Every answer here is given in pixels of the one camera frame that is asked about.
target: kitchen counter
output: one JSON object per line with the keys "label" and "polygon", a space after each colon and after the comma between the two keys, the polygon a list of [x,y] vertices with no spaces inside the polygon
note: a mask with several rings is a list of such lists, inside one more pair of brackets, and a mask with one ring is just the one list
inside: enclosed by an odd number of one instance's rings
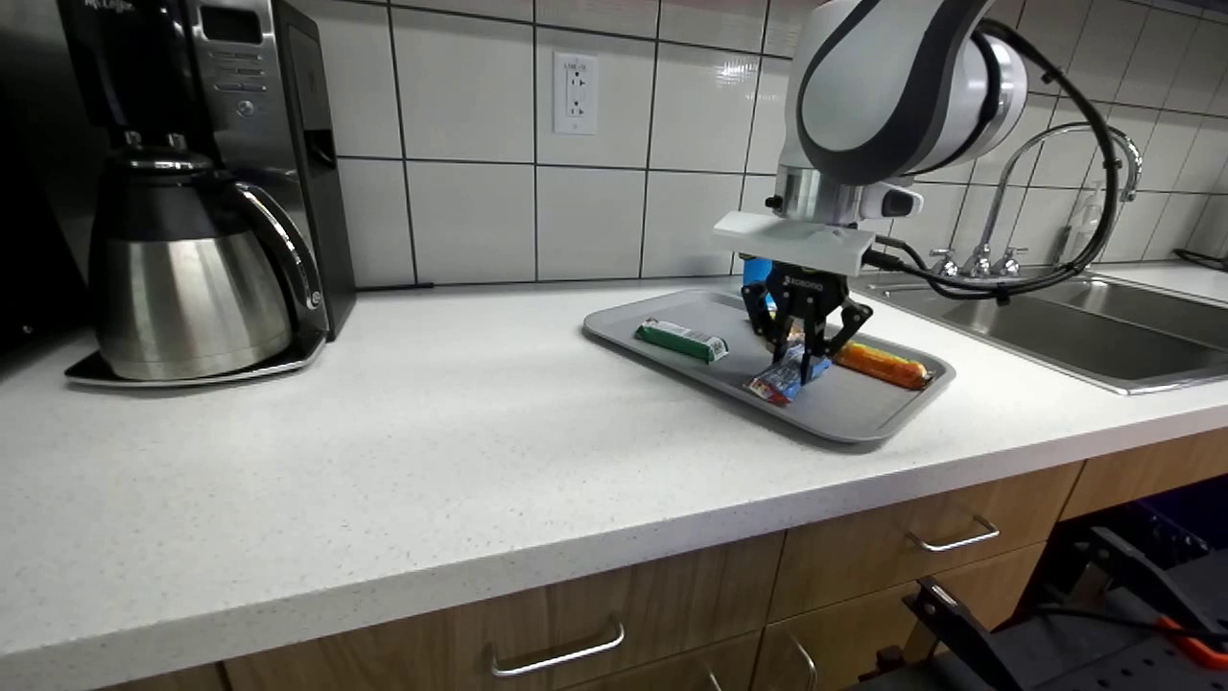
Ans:
{"label": "kitchen counter", "polygon": [[[1228,295],[1223,274],[1115,268]],[[880,306],[954,384],[869,453],[799,441],[578,336],[667,287],[364,295],[307,371],[0,371],[0,688],[96,688],[1228,428]]]}

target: stainless steel sink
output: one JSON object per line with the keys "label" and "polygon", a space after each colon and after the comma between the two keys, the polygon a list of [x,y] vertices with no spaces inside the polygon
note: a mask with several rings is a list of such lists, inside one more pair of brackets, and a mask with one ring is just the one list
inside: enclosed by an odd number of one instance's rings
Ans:
{"label": "stainless steel sink", "polygon": [[1010,306],[950,302],[917,282],[864,282],[858,293],[1114,393],[1228,375],[1228,310],[1128,283],[1069,282]]}
{"label": "stainless steel sink", "polygon": [[1095,315],[1141,323],[1148,331],[1161,331],[1184,343],[1205,343],[1214,351],[1228,351],[1228,306],[1198,302],[1165,293],[1148,293],[1134,283],[1115,283],[1110,278],[1066,282],[1045,299],[1069,302]]}

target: plastic tray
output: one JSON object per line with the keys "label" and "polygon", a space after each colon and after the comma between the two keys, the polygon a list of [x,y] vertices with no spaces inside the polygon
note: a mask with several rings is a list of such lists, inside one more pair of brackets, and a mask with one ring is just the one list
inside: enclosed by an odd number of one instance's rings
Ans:
{"label": "plastic tray", "polygon": [[[717,336],[727,343],[727,352],[713,366],[667,352],[658,345],[637,343],[634,331],[643,319],[667,319],[703,336]],[[928,369],[926,393],[905,393],[846,369],[827,369],[813,380],[794,402],[771,406],[743,393],[743,384],[771,366],[765,343],[747,331],[739,295],[733,293],[674,293],[643,302],[624,302],[609,310],[593,310],[584,323],[584,336],[614,345],[637,360],[649,360],[672,375],[684,375],[697,389],[736,401],[804,437],[840,441],[840,444],[880,444],[895,437],[926,402],[933,402],[954,375],[954,369],[933,352],[905,351],[881,340],[858,336],[855,343],[917,357]]]}

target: cabinet drawer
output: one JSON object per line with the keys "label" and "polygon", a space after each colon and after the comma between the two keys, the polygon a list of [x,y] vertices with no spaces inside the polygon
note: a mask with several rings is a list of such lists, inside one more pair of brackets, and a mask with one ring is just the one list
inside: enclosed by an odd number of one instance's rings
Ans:
{"label": "cabinet drawer", "polygon": [[[1038,549],[1006,554],[940,576],[985,627],[1000,627],[1028,588]],[[780,622],[765,634],[756,691],[838,691],[875,671],[875,652],[905,647],[917,617],[903,608],[914,588],[853,598]]]}
{"label": "cabinet drawer", "polygon": [[1214,478],[1228,478],[1228,432],[1095,457],[1082,465],[1063,520],[1095,514]]}
{"label": "cabinet drawer", "polygon": [[569,691],[743,691],[753,688],[761,634],[710,647],[664,666],[578,684]]}
{"label": "cabinet drawer", "polygon": [[761,631],[775,560],[780,538],[761,538],[276,649],[226,668],[232,691],[570,688]]}
{"label": "cabinet drawer", "polygon": [[771,617],[1045,546],[1075,478],[1069,465],[794,530]]}

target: white tile wall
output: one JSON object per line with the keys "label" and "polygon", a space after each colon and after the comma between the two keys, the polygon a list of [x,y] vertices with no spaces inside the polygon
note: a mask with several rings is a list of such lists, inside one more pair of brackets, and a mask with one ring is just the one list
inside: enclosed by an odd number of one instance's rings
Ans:
{"label": "white tile wall", "polygon": [[756,68],[739,55],[664,48],[655,67],[653,169],[739,173]]}
{"label": "white tile wall", "polygon": [[442,9],[442,13],[470,13],[470,14],[505,14],[532,21],[532,0],[392,0],[401,9]]}
{"label": "white tile wall", "polygon": [[780,148],[781,148],[781,101],[790,89],[790,61],[765,61],[761,67],[761,101],[756,101],[756,130],[753,130],[753,173],[775,173],[780,165]]}
{"label": "white tile wall", "polygon": [[1115,229],[1101,261],[1141,261],[1150,246],[1165,195],[1141,191],[1130,203],[1119,203]]}
{"label": "white tile wall", "polygon": [[[322,25],[340,191],[364,283],[605,282],[727,274],[710,224],[775,191],[790,49],[818,0],[392,0],[332,3]],[[1228,13],[1148,0],[996,0],[1082,93],[1143,148],[1143,191],[1104,261],[1228,251]],[[554,127],[554,58],[598,61],[598,130]],[[928,206],[890,229],[959,261],[982,236],[1000,160],[1075,121],[1028,101],[973,165],[921,178]],[[1088,140],[1026,158],[1006,242],[1049,258]]]}
{"label": "white tile wall", "polygon": [[766,0],[658,0],[658,40],[761,49]]}
{"label": "white tile wall", "polygon": [[[554,122],[557,55],[598,61],[598,130]],[[653,43],[541,32],[538,35],[538,160],[543,165],[643,165],[653,101]]]}
{"label": "white tile wall", "polygon": [[532,27],[395,13],[409,158],[532,160]]}
{"label": "white tile wall", "polygon": [[713,224],[739,199],[739,178],[649,173],[643,278],[717,278],[727,251]]}
{"label": "white tile wall", "polygon": [[1069,77],[1088,101],[1114,101],[1143,32],[1148,9],[1119,0],[1095,0],[1084,35],[1075,49]]}
{"label": "white tile wall", "polygon": [[1205,206],[1205,195],[1169,195],[1161,203],[1157,227],[1143,251],[1143,261],[1165,261],[1173,246],[1184,246],[1184,237],[1198,227],[1198,214]]}
{"label": "white tile wall", "polygon": [[643,173],[538,169],[538,278],[637,278],[643,237]]}
{"label": "white tile wall", "polygon": [[655,35],[655,0],[538,0],[538,25]]}
{"label": "white tile wall", "polygon": [[1228,25],[1198,25],[1194,43],[1173,73],[1176,84],[1165,95],[1173,112],[1210,112],[1221,82],[1228,77],[1223,61]]}
{"label": "white tile wall", "polygon": [[1161,112],[1143,151],[1143,189],[1176,189],[1194,140],[1198,116]]}
{"label": "white tile wall", "polygon": [[417,278],[532,282],[532,165],[409,165]]}
{"label": "white tile wall", "polygon": [[804,14],[818,9],[821,0],[771,0],[771,14],[766,14],[766,55],[781,55],[794,58],[799,49],[799,35],[804,27]]}
{"label": "white tile wall", "polygon": [[[1052,67],[1069,68],[1079,35],[1084,27],[1088,0],[1028,0],[1020,14],[1020,35],[1028,35]],[[1056,93],[1056,84],[1038,82],[1038,68],[1028,73],[1031,93]]]}
{"label": "white tile wall", "polygon": [[1119,103],[1165,103],[1165,93],[1173,84],[1173,73],[1184,58],[1184,48],[1194,40],[1194,21],[1173,13],[1148,13],[1143,35],[1134,43],[1134,55],[1123,68],[1123,82],[1115,89]]}
{"label": "white tile wall", "polygon": [[330,3],[330,21],[322,25],[322,55],[339,153],[401,158],[387,13],[364,3]]}
{"label": "white tile wall", "polygon": [[926,261],[928,252],[944,252],[950,246],[950,227],[964,213],[964,186],[917,186],[926,195],[921,214],[890,224],[890,237],[908,242]]}
{"label": "white tile wall", "polygon": [[405,165],[340,160],[345,227],[362,287],[413,283]]}

